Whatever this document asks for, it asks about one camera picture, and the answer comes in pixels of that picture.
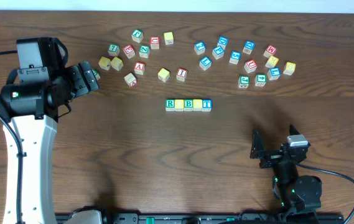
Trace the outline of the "yellow O block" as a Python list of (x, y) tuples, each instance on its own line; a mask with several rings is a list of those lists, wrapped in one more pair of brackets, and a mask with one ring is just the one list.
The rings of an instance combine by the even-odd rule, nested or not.
[(184, 111), (184, 99), (176, 99), (175, 103), (175, 111)]
[(193, 110), (201, 111), (203, 108), (203, 100), (202, 99), (193, 99)]

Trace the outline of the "blue T block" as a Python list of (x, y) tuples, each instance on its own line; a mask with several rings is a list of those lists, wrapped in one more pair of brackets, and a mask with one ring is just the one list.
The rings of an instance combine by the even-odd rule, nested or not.
[(204, 99), (202, 100), (202, 111), (211, 111), (212, 110), (212, 100)]

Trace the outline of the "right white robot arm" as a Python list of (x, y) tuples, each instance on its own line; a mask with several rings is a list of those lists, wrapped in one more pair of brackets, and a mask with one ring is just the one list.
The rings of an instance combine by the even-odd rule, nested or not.
[(293, 126), (278, 150), (267, 151), (258, 130), (253, 130), (251, 159), (259, 159), (259, 167), (273, 170), (274, 195), (282, 208), (276, 218), (282, 222), (298, 214), (314, 213), (321, 207), (322, 181), (311, 175), (300, 176), (297, 166), (307, 158), (310, 142)]

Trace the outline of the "green B block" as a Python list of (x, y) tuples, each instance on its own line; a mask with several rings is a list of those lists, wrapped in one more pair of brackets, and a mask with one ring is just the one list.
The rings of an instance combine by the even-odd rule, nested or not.
[(184, 100), (184, 111), (193, 111), (193, 99)]

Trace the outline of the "green R block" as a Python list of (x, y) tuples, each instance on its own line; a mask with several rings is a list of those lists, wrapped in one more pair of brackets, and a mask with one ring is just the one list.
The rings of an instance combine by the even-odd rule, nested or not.
[(166, 111), (175, 111), (175, 100), (174, 99), (167, 99), (165, 101), (165, 110)]

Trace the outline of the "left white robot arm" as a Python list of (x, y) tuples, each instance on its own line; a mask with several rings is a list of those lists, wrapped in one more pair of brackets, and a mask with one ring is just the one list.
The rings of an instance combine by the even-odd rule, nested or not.
[(58, 109), (96, 91), (87, 61), (66, 66), (67, 48), (55, 37), (19, 39), (19, 68), (0, 91), (0, 117), (7, 146), (3, 223), (56, 223), (52, 154)]

